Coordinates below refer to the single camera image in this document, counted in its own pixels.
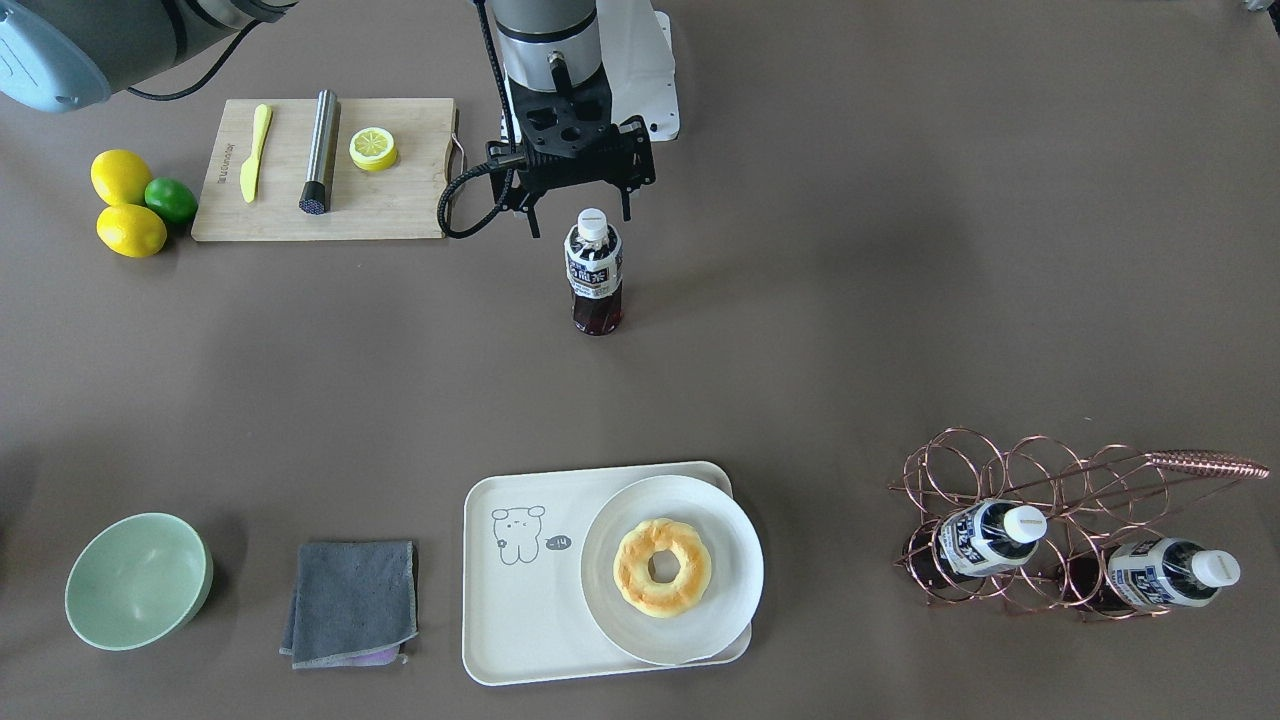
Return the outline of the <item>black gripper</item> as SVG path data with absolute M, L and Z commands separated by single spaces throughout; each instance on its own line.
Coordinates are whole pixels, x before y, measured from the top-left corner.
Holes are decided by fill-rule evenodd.
M 524 211 L 532 238 L 540 238 L 536 202 L 552 190 L 603 181 L 620 188 L 623 222 L 632 219 L 631 195 L 655 181 L 652 141 L 641 117 L 622 126 L 611 120 L 607 73 L 595 72 L 567 97 L 513 81 L 509 100 L 521 140 L 515 147 L 517 181 L 502 204 Z

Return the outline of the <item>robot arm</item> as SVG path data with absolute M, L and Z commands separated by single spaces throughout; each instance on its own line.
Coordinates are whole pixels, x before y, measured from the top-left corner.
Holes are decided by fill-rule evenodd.
M 492 182 L 494 211 L 539 232 L 552 190 L 605 182 L 630 196 L 655 181 L 652 145 L 680 132 L 669 19 L 649 1 L 477 1 L 498 88 L 499 140 L 436 202 L 445 222 L 467 182 Z M 46 113 L 141 95 L 140 83 L 219 41 L 233 53 L 288 1 L 5 1 L 3 92 Z

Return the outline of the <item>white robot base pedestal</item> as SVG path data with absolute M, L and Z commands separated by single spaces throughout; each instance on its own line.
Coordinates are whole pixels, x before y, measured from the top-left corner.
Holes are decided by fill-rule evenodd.
M 655 142 L 681 131 L 669 17 L 650 1 L 598 1 L 602 60 L 612 94 L 611 120 L 641 117 Z

